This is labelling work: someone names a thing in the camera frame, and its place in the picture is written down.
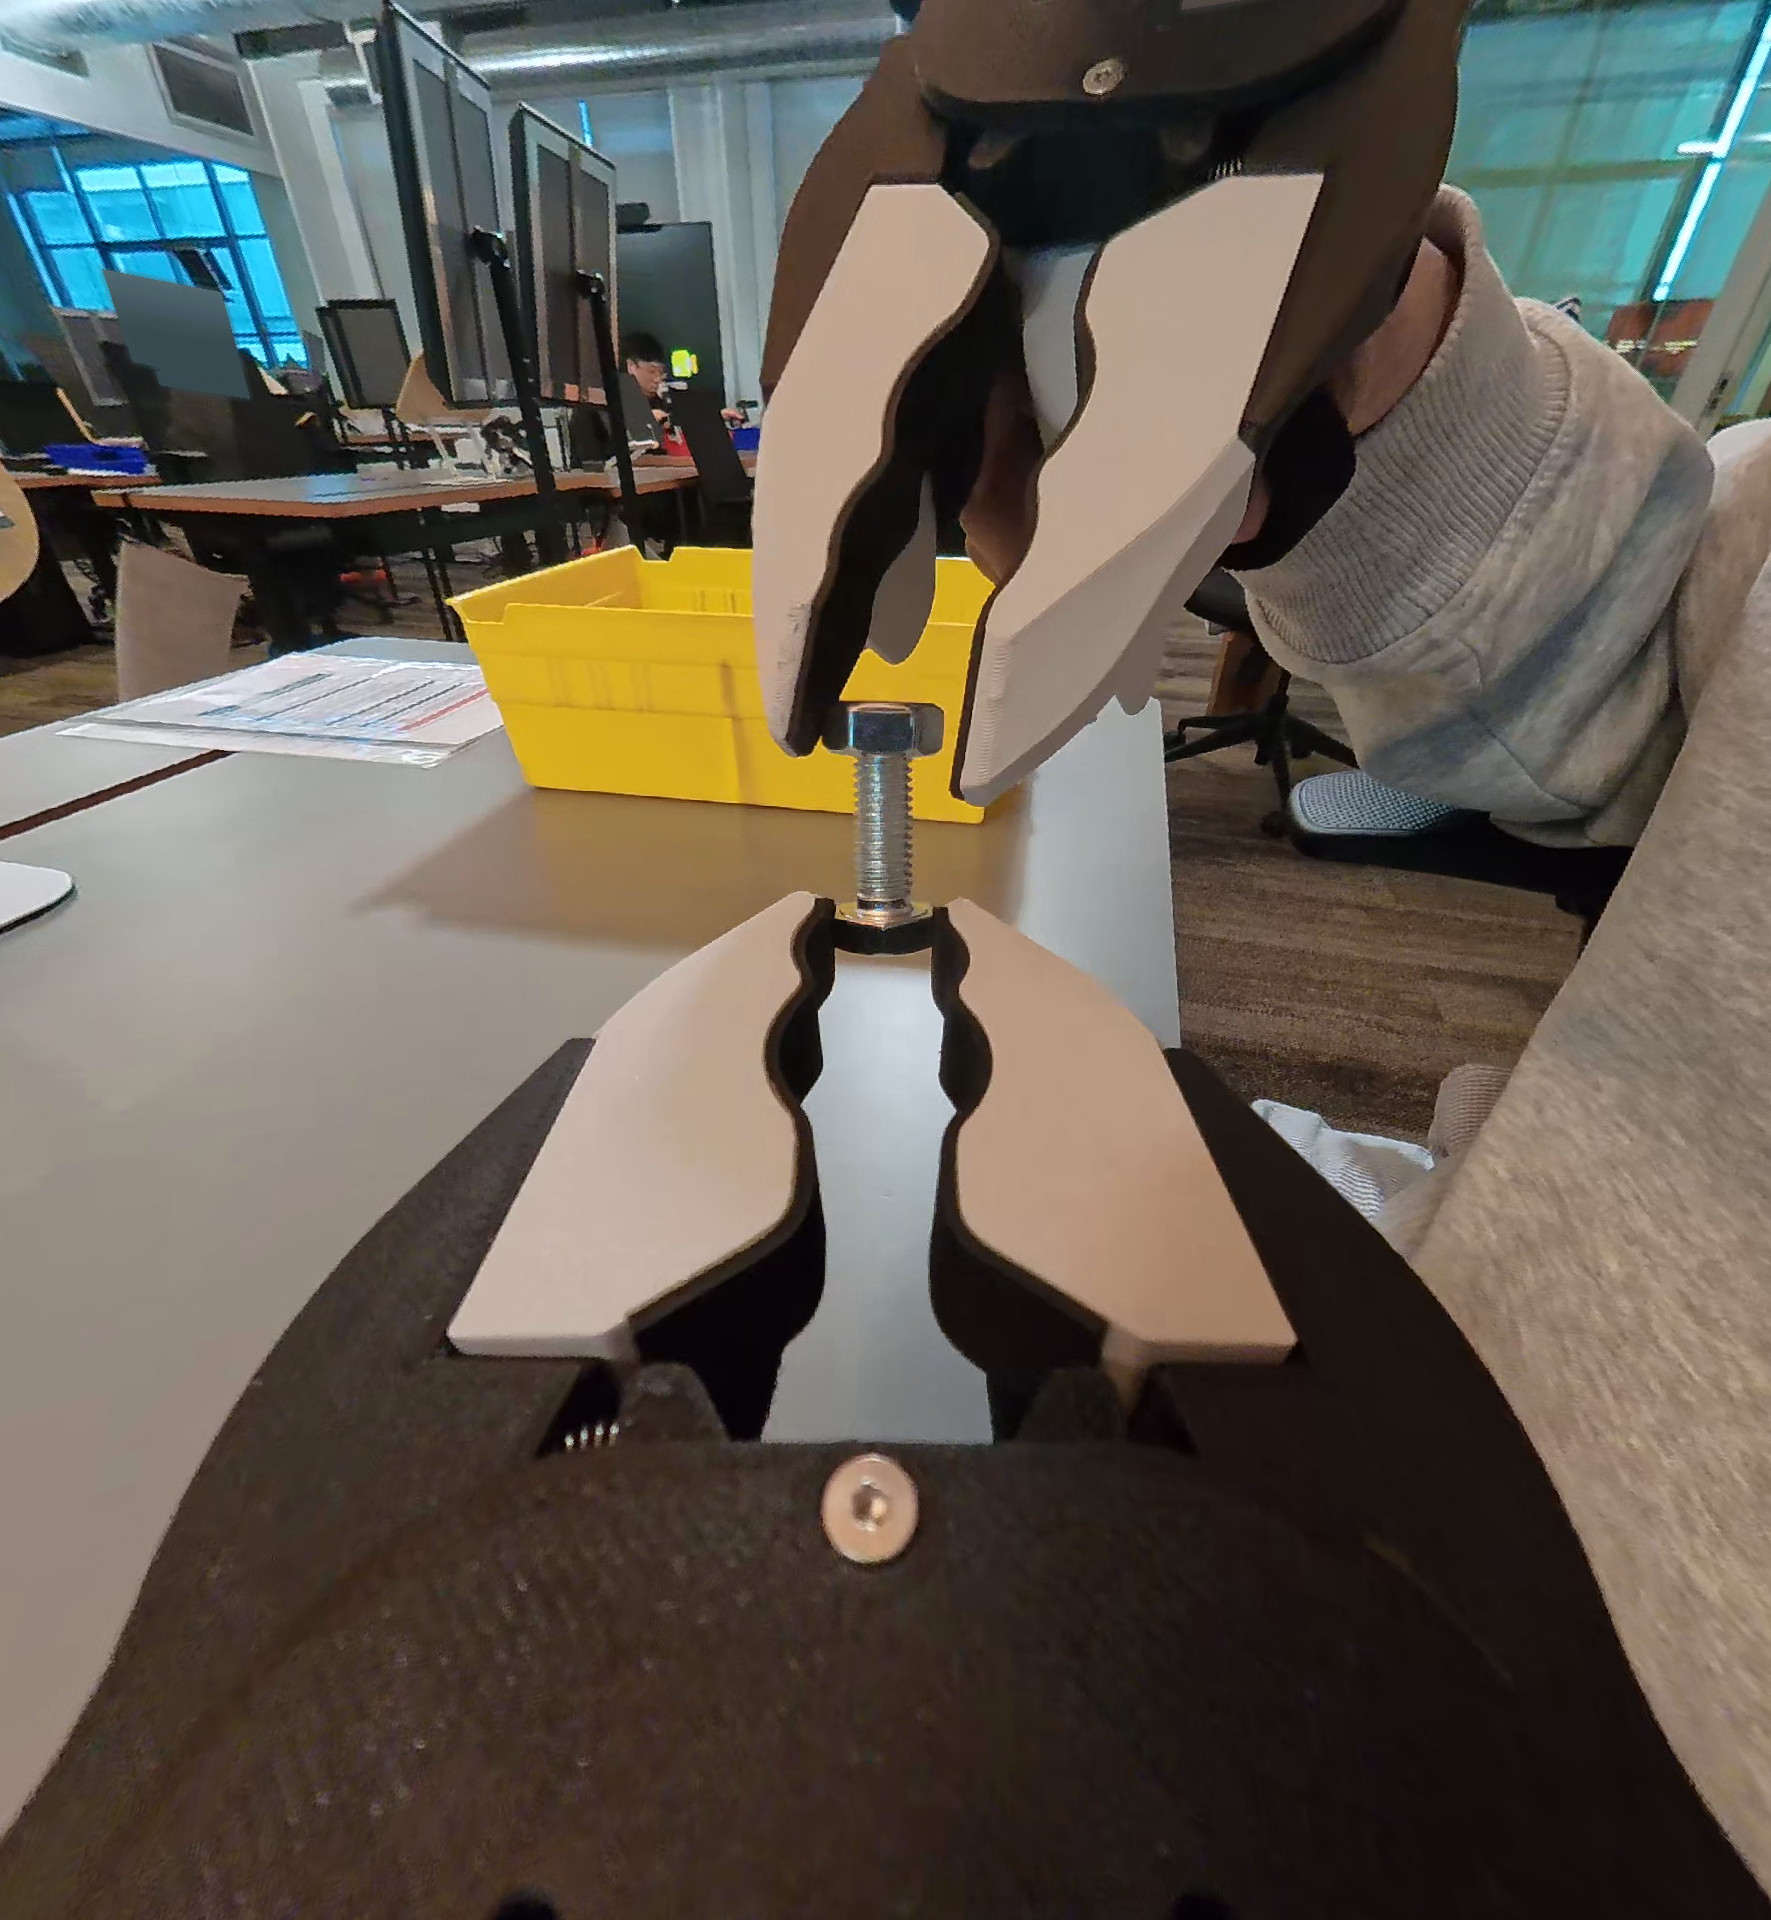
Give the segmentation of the person's right hand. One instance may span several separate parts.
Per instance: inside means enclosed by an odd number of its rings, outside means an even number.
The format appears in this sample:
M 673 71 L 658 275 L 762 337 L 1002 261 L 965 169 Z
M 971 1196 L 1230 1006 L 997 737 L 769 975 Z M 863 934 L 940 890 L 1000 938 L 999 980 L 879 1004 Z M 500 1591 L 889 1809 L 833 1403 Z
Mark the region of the person's right hand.
M 997 374 L 980 468 L 962 508 L 965 555 L 997 585 L 1019 568 L 1034 528 L 1034 475 L 1045 444 L 1023 368 Z

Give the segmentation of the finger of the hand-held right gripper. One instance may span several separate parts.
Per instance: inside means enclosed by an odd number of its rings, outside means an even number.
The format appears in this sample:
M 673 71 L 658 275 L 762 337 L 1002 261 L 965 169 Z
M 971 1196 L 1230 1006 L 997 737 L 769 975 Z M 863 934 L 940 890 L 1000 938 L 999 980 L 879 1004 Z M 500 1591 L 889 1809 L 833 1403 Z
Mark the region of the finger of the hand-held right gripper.
M 1241 428 L 1321 189 L 1319 173 L 1233 176 L 1106 242 L 1012 256 L 1045 450 L 1030 539 L 975 643 L 969 804 L 1109 703 L 1152 699 L 1168 627 L 1249 506 Z
M 753 509 L 759 694 L 792 756 L 819 749 L 920 531 L 931 453 L 904 402 L 992 263 L 990 226 L 946 186 L 878 182 L 804 308 L 766 406 Z

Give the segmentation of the large paned window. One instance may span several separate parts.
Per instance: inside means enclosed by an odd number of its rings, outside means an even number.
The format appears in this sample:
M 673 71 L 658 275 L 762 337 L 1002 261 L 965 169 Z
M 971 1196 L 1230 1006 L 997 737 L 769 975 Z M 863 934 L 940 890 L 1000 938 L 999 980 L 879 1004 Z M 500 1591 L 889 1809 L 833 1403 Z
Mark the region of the large paned window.
M 58 147 L 22 157 L 9 206 L 58 305 L 110 309 L 108 275 L 193 281 L 197 254 L 217 277 L 241 348 L 303 366 L 305 331 L 247 169 L 206 158 L 72 160 Z

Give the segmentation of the black monitors on pole stand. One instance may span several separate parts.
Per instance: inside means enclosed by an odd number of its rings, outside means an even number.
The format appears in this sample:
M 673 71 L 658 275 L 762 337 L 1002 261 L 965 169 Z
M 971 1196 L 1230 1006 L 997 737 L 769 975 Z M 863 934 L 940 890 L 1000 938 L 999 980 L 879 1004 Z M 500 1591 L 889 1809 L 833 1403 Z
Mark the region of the black monitors on pole stand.
M 383 5 L 373 68 L 424 374 L 449 410 L 510 403 L 537 493 L 554 495 L 530 331 L 503 223 L 491 86 L 400 3 Z
M 637 387 L 616 348 L 616 166 L 530 106 L 514 107 L 509 138 L 537 402 L 604 413 L 618 523 L 635 539 L 626 403 Z

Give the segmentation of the yellow plastic bin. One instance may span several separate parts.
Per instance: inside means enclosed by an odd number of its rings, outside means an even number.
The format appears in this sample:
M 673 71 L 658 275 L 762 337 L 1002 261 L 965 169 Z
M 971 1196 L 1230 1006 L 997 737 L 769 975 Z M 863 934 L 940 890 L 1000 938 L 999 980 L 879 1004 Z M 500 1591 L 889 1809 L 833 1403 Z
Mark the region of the yellow plastic bin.
M 788 756 L 759 699 L 753 555 L 612 547 L 449 601 L 529 785 L 856 813 L 849 756 Z

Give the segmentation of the person in grey hoodie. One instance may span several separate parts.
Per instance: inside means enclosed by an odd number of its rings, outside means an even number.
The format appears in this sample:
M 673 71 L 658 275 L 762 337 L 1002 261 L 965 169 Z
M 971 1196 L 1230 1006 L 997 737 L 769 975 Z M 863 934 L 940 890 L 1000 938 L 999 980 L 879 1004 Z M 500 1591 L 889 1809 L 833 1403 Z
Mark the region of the person in grey hoodie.
M 1419 1266 L 1771 1900 L 1771 421 L 1715 438 L 1686 732 Z

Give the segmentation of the grey chair back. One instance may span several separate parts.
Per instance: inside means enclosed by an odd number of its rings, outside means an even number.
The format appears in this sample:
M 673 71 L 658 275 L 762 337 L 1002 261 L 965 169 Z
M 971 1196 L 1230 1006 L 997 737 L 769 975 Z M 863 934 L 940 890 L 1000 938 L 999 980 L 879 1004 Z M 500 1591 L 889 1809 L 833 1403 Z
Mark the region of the grey chair back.
M 230 672 L 250 582 L 175 551 L 123 541 L 115 585 L 115 675 L 123 703 Z

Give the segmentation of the laminated paper sheet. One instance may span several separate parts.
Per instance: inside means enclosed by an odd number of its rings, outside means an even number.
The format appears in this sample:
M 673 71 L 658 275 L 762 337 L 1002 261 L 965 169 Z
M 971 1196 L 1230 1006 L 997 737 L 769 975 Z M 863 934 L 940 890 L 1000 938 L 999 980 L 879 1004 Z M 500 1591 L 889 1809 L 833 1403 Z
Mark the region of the laminated paper sheet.
M 433 770 L 505 729 L 485 674 L 469 658 L 321 649 L 106 708 L 65 732 L 191 753 Z

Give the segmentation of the silver hex bolt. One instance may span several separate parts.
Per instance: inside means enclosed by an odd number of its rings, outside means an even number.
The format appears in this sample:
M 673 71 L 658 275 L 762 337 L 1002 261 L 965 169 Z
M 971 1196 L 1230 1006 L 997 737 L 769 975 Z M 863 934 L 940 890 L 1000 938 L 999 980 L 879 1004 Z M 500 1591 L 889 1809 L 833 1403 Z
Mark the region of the silver hex bolt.
M 909 753 L 858 751 L 854 896 L 839 905 L 849 940 L 875 950 L 919 946 L 931 907 L 914 897 L 914 785 Z

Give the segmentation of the black mesh office chair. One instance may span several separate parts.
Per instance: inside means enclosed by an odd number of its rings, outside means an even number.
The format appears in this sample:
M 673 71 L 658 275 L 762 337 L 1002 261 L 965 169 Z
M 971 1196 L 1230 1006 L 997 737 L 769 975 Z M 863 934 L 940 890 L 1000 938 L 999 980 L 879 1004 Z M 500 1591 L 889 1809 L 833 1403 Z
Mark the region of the black mesh office chair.
M 1584 924 L 1596 924 L 1633 857 L 1626 847 L 1546 847 L 1482 811 L 1427 802 L 1358 770 L 1298 781 L 1282 805 L 1282 831 L 1311 858 L 1546 896 Z

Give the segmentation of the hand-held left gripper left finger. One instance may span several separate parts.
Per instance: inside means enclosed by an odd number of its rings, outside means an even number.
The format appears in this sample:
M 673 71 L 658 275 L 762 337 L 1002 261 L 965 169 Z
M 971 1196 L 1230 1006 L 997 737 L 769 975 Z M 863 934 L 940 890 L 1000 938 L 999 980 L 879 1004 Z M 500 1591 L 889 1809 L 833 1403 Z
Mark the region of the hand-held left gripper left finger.
M 806 1182 L 775 1040 L 819 924 L 825 899 L 784 896 L 604 1021 L 448 1324 L 460 1354 L 635 1358 L 775 1242 Z

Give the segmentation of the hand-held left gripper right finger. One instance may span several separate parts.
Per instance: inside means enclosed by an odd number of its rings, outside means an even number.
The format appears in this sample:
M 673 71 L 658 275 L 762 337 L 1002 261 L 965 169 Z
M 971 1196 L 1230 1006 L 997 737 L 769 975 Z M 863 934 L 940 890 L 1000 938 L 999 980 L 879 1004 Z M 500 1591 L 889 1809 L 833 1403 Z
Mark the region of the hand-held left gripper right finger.
M 928 1297 L 992 1388 L 1271 1366 L 1298 1338 L 1156 1034 L 958 899 L 934 916 L 948 1124 Z

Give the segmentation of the large black display screen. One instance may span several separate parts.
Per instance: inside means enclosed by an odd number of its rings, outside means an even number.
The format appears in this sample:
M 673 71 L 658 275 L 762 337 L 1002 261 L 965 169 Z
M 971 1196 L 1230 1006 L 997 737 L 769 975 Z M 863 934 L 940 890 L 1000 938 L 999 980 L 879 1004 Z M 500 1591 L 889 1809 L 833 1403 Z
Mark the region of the large black display screen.
M 620 342 L 649 335 L 666 348 L 668 378 L 728 398 L 713 226 L 663 223 L 616 236 Z

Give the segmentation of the person's right forearm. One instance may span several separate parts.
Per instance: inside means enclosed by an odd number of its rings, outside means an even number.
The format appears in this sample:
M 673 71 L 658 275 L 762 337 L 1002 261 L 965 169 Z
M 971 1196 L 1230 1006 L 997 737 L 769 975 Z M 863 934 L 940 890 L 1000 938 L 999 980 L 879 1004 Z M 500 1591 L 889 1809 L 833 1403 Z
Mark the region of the person's right forearm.
M 1715 460 L 1613 348 L 1515 298 L 1470 195 L 1438 191 L 1427 242 L 1457 292 L 1424 371 L 1300 541 L 1225 565 L 1365 776 L 1534 844 L 1633 847 L 1686 734 L 1672 601 Z

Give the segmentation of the long brown-edged office desk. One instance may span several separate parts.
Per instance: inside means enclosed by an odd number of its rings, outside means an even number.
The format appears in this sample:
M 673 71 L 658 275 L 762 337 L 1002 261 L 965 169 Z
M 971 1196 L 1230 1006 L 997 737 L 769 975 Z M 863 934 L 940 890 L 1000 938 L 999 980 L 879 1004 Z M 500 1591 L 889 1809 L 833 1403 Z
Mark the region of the long brown-edged office desk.
M 554 491 L 530 475 L 452 478 L 426 468 L 282 475 L 255 482 L 91 488 L 108 509 L 172 525 L 238 557 L 264 634 L 276 650 L 314 644 L 314 619 L 289 565 L 299 541 L 346 536 L 359 557 L 424 555 L 435 601 L 448 600 L 442 555 L 467 541 L 520 541 L 533 571 L 578 555 L 575 528 L 594 506 L 620 506 L 614 472 L 565 469 Z

